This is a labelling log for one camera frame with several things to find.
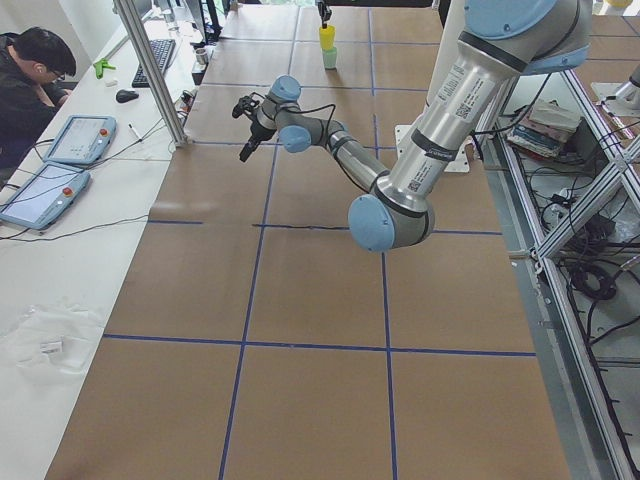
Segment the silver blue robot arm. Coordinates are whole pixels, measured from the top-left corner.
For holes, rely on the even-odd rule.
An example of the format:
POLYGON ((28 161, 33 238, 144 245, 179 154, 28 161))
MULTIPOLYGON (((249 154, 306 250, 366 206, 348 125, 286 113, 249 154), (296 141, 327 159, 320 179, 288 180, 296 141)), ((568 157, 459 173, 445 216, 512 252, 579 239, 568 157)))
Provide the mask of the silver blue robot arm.
POLYGON ((233 117, 251 121, 240 159, 273 136, 290 153, 322 147, 364 192, 348 212, 361 248, 384 252, 422 242, 434 226, 428 196, 499 88, 520 76, 573 69, 589 50, 589 1, 466 1, 462 12, 457 57, 392 168, 341 122, 302 110, 300 84, 288 75, 278 77, 263 99, 244 96, 234 106, 233 117))

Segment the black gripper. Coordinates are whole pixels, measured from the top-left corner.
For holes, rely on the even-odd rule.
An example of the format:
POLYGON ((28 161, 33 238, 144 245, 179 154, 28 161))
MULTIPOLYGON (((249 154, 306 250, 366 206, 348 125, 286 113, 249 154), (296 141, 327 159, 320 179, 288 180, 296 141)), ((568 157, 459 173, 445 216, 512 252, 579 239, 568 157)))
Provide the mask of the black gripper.
MULTIPOLYGON (((321 28, 326 29, 332 16, 332 10, 326 0, 317 0, 316 7, 321 20, 321 28)), ((250 137, 242 148, 239 159, 246 162, 262 142, 273 137, 273 121, 262 113, 248 115, 251 120, 250 137)))

